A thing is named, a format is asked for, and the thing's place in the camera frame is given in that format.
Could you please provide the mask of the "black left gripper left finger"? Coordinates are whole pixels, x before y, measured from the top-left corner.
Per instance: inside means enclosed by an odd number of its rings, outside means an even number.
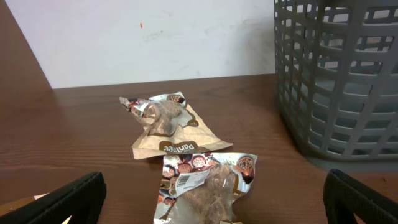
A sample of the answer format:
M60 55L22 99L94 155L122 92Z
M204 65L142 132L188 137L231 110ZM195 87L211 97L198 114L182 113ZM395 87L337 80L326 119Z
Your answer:
M96 224L106 198L101 172L91 172L59 189L1 216L1 223Z

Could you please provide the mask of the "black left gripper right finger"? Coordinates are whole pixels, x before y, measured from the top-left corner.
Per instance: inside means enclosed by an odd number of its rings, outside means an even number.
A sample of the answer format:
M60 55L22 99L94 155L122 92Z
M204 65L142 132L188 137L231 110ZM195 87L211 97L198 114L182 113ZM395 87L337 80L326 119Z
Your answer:
M363 222L397 224L397 204L348 174L332 169L323 187L329 224Z

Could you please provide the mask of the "Panbee snack bag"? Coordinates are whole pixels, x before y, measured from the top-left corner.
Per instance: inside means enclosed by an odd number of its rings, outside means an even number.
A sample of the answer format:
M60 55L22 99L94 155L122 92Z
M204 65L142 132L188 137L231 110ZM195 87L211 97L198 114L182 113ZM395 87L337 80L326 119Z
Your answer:
M164 156L154 224L240 224L233 203L251 188L256 161L235 152Z
M208 128L181 92L147 99L120 97L119 101L144 128L132 145L135 159L211 152L232 146Z

